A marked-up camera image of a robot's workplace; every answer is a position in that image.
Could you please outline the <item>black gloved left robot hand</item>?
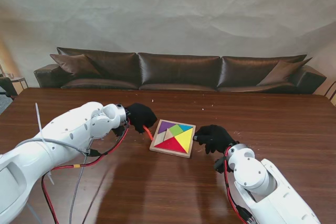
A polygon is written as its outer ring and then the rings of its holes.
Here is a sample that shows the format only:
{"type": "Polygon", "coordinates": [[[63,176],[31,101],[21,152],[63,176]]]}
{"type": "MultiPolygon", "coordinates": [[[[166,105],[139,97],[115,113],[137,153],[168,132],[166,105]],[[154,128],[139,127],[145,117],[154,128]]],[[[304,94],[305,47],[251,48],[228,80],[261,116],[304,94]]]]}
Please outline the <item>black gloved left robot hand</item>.
{"type": "Polygon", "coordinates": [[[130,124],[140,134],[145,132],[144,127],[152,127],[157,121],[154,112],[144,104],[134,103],[125,107],[125,111],[130,124]]]}

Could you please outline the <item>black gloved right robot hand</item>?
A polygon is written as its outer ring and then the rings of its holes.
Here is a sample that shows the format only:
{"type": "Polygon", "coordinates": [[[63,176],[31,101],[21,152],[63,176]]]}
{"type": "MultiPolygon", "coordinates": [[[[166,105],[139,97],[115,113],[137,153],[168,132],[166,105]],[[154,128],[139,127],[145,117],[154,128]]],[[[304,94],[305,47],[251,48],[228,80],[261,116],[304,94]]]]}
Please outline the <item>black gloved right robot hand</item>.
{"type": "Polygon", "coordinates": [[[202,126],[194,135],[193,141],[199,145],[205,145],[205,153],[214,153],[215,151],[225,153],[229,146],[234,146],[237,142],[221,126],[207,125],[202,126]]]}

